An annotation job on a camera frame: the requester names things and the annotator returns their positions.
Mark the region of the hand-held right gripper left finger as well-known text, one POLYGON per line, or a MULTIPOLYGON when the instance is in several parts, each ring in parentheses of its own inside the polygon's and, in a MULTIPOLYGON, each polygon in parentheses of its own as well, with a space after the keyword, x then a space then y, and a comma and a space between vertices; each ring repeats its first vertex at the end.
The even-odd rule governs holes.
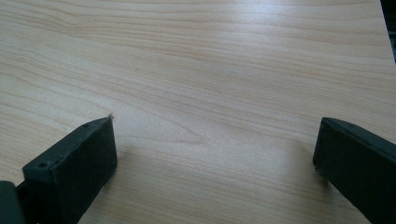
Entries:
POLYGON ((78 224, 117 168, 112 118, 85 123, 22 167, 28 224, 78 224))

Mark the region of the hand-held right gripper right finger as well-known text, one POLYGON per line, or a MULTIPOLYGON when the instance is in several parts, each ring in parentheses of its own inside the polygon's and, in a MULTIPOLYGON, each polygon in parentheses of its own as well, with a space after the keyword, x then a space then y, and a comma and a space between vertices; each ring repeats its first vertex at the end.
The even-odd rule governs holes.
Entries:
POLYGON ((362 127, 321 120, 313 163, 372 224, 396 224, 396 145, 362 127))

